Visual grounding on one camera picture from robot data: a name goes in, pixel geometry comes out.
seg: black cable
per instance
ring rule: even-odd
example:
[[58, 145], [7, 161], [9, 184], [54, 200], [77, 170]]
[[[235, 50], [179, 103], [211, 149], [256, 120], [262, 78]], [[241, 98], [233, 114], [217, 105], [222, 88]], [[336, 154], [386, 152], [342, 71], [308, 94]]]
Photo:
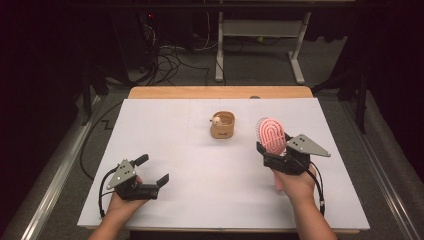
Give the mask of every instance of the black cable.
[[112, 170], [110, 170], [108, 173], [106, 173], [106, 175], [103, 177], [103, 179], [102, 179], [102, 183], [100, 184], [100, 189], [99, 189], [99, 211], [100, 211], [100, 216], [102, 217], [102, 218], [104, 218], [104, 216], [106, 215], [105, 214], [105, 211], [103, 210], [103, 203], [102, 203], [102, 197], [104, 196], [103, 195], [103, 186], [104, 186], [104, 184], [105, 184], [105, 181], [106, 181], [106, 179], [107, 179], [107, 177], [109, 177], [109, 175], [111, 175], [112, 173], [114, 173], [114, 172], [116, 172], [116, 169], [118, 169], [118, 167], [119, 166], [116, 166], [114, 169], [112, 169]]
[[312, 165], [315, 167], [315, 169], [317, 170], [319, 177], [321, 179], [321, 185], [318, 182], [318, 179], [315, 177], [315, 175], [309, 171], [308, 168], [306, 168], [305, 166], [303, 166], [302, 163], [299, 162], [299, 160], [297, 160], [296, 158], [293, 158], [300, 166], [302, 166], [305, 169], [305, 172], [311, 176], [311, 178], [314, 180], [315, 185], [317, 185], [317, 190], [318, 190], [318, 195], [319, 195], [319, 211], [321, 212], [321, 214], [324, 216], [325, 213], [325, 200], [324, 200], [324, 190], [323, 188], [321, 188], [322, 185], [322, 177], [321, 177], [321, 173], [319, 172], [318, 168], [316, 167], [316, 165], [312, 163]]
[[114, 193], [114, 192], [115, 192], [115, 191], [110, 191], [110, 192], [107, 192], [107, 193], [103, 193], [103, 194], [102, 194], [102, 197], [103, 197], [103, 196], [105, 196], [105, 195], [108, 195], [108, 194]]
[[[161, 62], [161, 63], [158, 64], [159, 72], [162, 74], [162, 76], [165, 76], [165, 75], [163, 75], [162, 72], [168, 72], [169, 73], [169, 72], [174, 71], [174, 70], [178, 71], [178, 67], [180, 66], [180, 63], [177, 64], [177, 63], [171, 61], [171, 59], [169, 59], [169, 57], [174, 57], [174, 56], [172, 56], [172, 55], [158, 55], [158, 56], [165, 58], [167, 60], [167, 61], [164, 61], [164, 62]], [[169, 64], [170, 68], [169, 69], [160, 69], [160, 66], [163, 65], [163, 64], [166, 64], [166, 63]]]
[[97, 124], [99, 124], [99, 122], [101, 121], [101, 120], [103, 120], [103, 118], [106, 116], [106, 114], [108, 114], [109, 112], [111, 112], [114, 108], [116, 108], [117, 106], [119, 106], [119, 105], [121, 105], [122, 104], [122, 102], [123, 101], [121, 101], [121, 102], [119, 102], [119, 103], [117, 103], [116, 105], [114, 105], [113, 107], [111, 107], [109, 110], [107, 110], [100, 118], [99, 118], [99, 120], [97, 120], [96, 121], [96, 123], [94, 123], [94, 125], [91, 127], [91, 129], [90, 129], [90, 131], [88, 132], [88, 134], [87, 134], [87, 136], [85, 137], [85, 139], [84, 139], [84, 142], [83, 142], [83, 144], [82, 144], [82, 147], [81, 147], [81, 152], [80, 152], [80, 157], [79, 157], [79, 162], [80, 162], [80, 167], [81, 167], [81, 170], [82, 170], [82, 172], [88, 177], [88, 178], [90, 178], [92, 181], [94, 180], [94, 177], [92, 177], [86, 170], [85, 170], [85, 168], [84, 168], [84, 165], [83, 165], [83, 154], [84, 154], [84, 149], [85, 149], [85, 146], [87, 145], [87, 141], [88, 141], [88, 139], [90, 138], [90, 136], [91, 136], [91, 133], [93, 132], [93, 130], [94, 130], [94, 128], [96, 128], [96, 126], [97, 126]]
[[167, 53], [166, 55], [171, 55], [171, 54], [173, 54], [177, 51], [177, 46], [174, 43], [169, 43], [169, 44], [165, 44], [165, 45], [160, 47], [161, 50], [164, 50], [164, 49], [171, 50], [171, 52]]
[[179, 62], [181, 63], [181, 65], [183, 65], [183, 66], [186, 66], [186, 67], [189, 67], [189, 68], [193, 68], [193, 69], [206, 70], [206, 75], [205, 75], [205, 85], [206, 85], [206, 86], [208, 85], [208, 74], [209, 74], [209, 70], [210, 70], [210, 68], [207, 68], [207, 67], [195, 67], [195, 66], [191, 66], [191, 65], [188, 65], [188, 64], [184, 63], [184, 62], [183, 62], [183, 61], [181, 61], [181, 59], [178, 57], [178, 53], [177, 53], [176, 49], [175, 49], [175, 58], [177, 58], [177, 59], [178, 59], [178, 61], [179, 61]]
[[158, 72], [158, 67], [157, 67], [156, 63], [153, 62], [152, 66], [149, 68], [149, 71], [147, 72], [147, 74], [140, 77], [139, 79], [135, 80], [134, 82], [137, 83], [137, 84], [145, 82], [145, 81], [151, 79], [152, 77], [155, 77], [157, 72]]
[[153, 83], [153, 81], [155, 80], [155, 78], [156, 78], [156, 75], [157, 75], [157, 73], [159, 72], [159, 66], [158, 66], [158, 55], [156, 54], [155, 55], [155, 59], [154, 59], [154, 62], [153, 62], [153, 65], [155, 66], [155, 68], [156, 68], [156, 72], [155, 72], [155, 74], [149, 79], [149, 81], [146, 83], [146, 86], [151, 86], [152, 85], [152, 83]]
[[224, 69], [221, 67], [221, 64], [219, 64], [218, 60], [215, 60], [215, 62], [222, 71], [222, 81], [224, 82], [224, 86], [227, 86], [227, 79], [225, 77]]
[[[164, 74], [162, 74], [162, 78], [160, 79], [160, 80], [157, 80], [157, 81], [155, 81], [155, 82], [153, 82], [152, 83], [152, 85], [157, 85], [157, 84], [159, 84], [159, 83], [161, 83], [161, 82], [164, 82], [164, 81], [168, 81], [171, 85], [174, 85], [175, 86], [175, 84], [174, 83], [172, 83], [171, 81], [169, 81], [169, 79], [171, 79], [172, 77], [174, 77], [176, 74], [177, 74], [177, 72], [178, 72], [178, 66], [179, 66], [179, 64], [177, 64], [177, 63], [175, 63], [175, 62], [172, 62], [167, 56], [165, 56], [165, 55], [159, 55], [159, 57], [163, 57], [163, 58], [165, 58], [165, 59], [167, 59], [168, 61], [167, 61], [167, 63], [169, 63], [169, 65], [171, 66], [171, 68], [169, 69], [169, 70], [160, 70], [159, 72], [162, 74], [162, 72], [161, 71], [167, 71], [167, 73], [164, 75]], [[170, 77], [168, 77], [168, 75], [172, 72], [172, 71], [174, 71], [175, 70], [175, 72], [170, 76]]]

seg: gray carpet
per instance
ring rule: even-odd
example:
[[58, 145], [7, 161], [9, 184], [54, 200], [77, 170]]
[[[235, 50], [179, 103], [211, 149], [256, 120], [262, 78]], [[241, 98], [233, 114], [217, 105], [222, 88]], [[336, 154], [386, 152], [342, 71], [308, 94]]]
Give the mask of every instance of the gray carpet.
[[[326, 43], [322, 40], [305, 42], [299, 55], [299, 61], [307, 86], [311, 87], [319, 84], [330, 76], [343, 44], [344, 41], [332, 43]], [[237, 52], [241, 49], [239, 42], [236, 40], [226, 41], [225, 49], [227, 51], [224, 58], [226, 84], [253, 86], [296, 85], [286, 56], [286, 52], [291, 50], [293, 46], [294, 41], [292, 39], [279, 41], [272, 46], [244, 43], [242, 51]], [[183, 63], [192, 67], [180, 65], [177, 74], [170, 79], [170, 82], [164, 81], [159, 85], [195, 86], [205, 85], [206, 81], [208, 85], [224, 84], [214, 81], [214, 50], [195, 51], [194, 53], [178, 50], [178, 57]], [[133, 71], [131, 76], [136, 79], [139, 77], [139, 73]], [[128, 91], [125, 88], [114, 87], [111, 93], [102, 100], [102, 106], [97, 116], [106, 113], [106, 111], [126, 98]], [[336, 98], [336, 92], [334, 90], [325, 90], [318, 93], [316, 97], [320, 100], [330, 130], [371, 226], [368, 231], [355, 235], [340, 234], [339, 237], [341, 239], [405, 239], [402, 228], [399, 227], [399, 222], [387, 204], [387, 196], [384, 195], [381, 185], [377, 181], [378, 178], [372, 170], [369, 154], [364, 148], [363, 140], [361, 139], [363, 136], [358, 135], [356, 126], [352, 123], [352, 117], [348, 114], [350, 106], [354, 105], [354, 100], [347, 104], [341, 103]], [[85, 169], [91, 176], [96, 173], [112, 132], [108, 127], [113, 126], [118, 116], [119, 108], [120, 106], [117, 106], [107, 113], [102, 118], [106, 122], [100, 121], [88, 137], [82, 153], [82, 160]], [[424, 224], [421, 217], [424, 214], [423, 184], [415, 175], [390, 129], [379, 115], [378, 107], [375, 106], [371, 95], [368, 95], [367, 99], [366, 130], [367, 134], [365, 137], [371, 143], [375, 155], [383, 160], [384, 170], [390, 176], [393, 187], [405, 204], [406, 210], [410, 214], [411, 222], [415, 226], [422, 226]], [[65, 152], [66, 147], [71, 144], [66, 141], [67, 139], [64, 139], [61, 147], [59, 147], [57, 153], [40, 175], [18, 214], [10, 223], [3, 239], [20, 239], [22, 237], [32, 214], [38, 207], [49, 185], [49, 181], [53, 178], [60, 164], [60, 158], [63, 156], [61, 153]], [[39, 239], [86, 239], [89, 236], [91, 230], [77, 227], [76, 223], [90, 186], [91, 180], [82, 172], [78, 160], [75, 161]], [[421, 228], [418, 229], [418, 232], [421, 236], [424, 236]], [[128, 237], [129, 232], [122, 231], [119, 239], [127, 239]], [[146, 239], [284, 239], [284, 236], [280, 234], [254, 234], [249, 236], [194, 234], [190, 237], [174, 233], [165, 235], [145, 233]]]

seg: white paper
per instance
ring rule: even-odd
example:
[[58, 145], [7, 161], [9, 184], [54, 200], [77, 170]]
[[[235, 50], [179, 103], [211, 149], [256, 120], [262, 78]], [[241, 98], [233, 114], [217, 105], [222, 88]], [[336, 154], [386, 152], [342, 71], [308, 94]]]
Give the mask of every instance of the white paper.
[[[230, 139], [210, 136], [209, 120], [218, 111], [235, 115]], [[149, 154], [150, 160], [136, 168], [143, 181], [155, 183], [167, 173], [170, 180], [128, 228], [296, 228], [288, 198], [275, 190], [273, 174], [256, 151], [256, 123], [263, 117], [279, 120], [290, 136], [304, 133], [331, 153], [329, 158], [311, 156], [323, 176], [330, 226], [369, 229], [319, 102], [312, 98], [125, 100], [78, 225], [100, 224], [103, 176], [122, 159]], [[105, 210], [109, 199], [103, 197]]]

